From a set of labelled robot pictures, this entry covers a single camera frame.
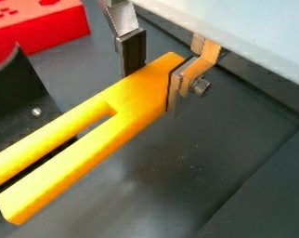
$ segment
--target yellow fork-shaped part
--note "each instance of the yellow fork-shaped part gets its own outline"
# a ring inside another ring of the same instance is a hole
[[[5,219],[22,224],[165,112],[169,71],[184,59],[165,54],[0,153],[0,184],[103,115],[112,118],[0,193]]]

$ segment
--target bolt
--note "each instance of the bolt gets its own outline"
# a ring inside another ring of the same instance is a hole
[[[204,79],[201,75],[189,82],[189,91],[196,93],[200,97],[204,97],[208,93],[212,84]]]
[[[40,108],[35,108],[35,109],[32,110],[32,114],[33,114],[33,116],[35,116],[36,118],[39,118],[39,117],[41,117],[41,115],[43,115],[43,110],[41,110]]]

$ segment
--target gray table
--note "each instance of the gray table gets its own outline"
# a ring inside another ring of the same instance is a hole
[[[299,133],[248,179],[199,238],[299,238]]]
[[[29,57],[67,112],[119,80],[112,33],[84,1],[93,34]],[[148,30],[148,62],[185,46]],[[0,214],[0,238],[192,237],[299,131],[299,115],[221,68],[179,118],[164,115],[21,227]]]

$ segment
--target red block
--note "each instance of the red block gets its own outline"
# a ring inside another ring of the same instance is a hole
[[[80,0],[0,0],[0,62],[16,42],[29,55],[89,33]]]

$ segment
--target white panel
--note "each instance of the white panel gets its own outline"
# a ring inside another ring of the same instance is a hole
[[[131,0],[299,84],[299,0]]]

